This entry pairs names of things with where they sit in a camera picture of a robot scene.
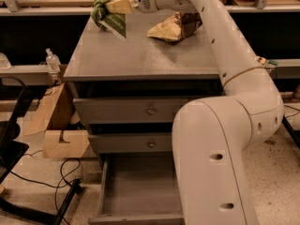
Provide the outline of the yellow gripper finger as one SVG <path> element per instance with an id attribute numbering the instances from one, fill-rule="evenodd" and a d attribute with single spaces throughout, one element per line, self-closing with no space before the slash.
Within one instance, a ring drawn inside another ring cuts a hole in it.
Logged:
<path id="1" fill-rule="evenodd" d="M 130 14 L 137 7 L 134 0 L 112 0 L 105 5 L 111 13 Z"/>

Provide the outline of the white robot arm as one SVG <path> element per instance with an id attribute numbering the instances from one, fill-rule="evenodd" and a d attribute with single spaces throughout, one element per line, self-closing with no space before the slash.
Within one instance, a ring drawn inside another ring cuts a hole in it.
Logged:
<path id="1" fill-rule="evenodd" d="M 278 130 L 284 114 L 280 93 L 219 0 L 148 1 L 152 11 L 197 9 L 225 92 L 190 101 L 173 121 L 172 152 L 184 221 L 259 225 L 242 152 Z"/>

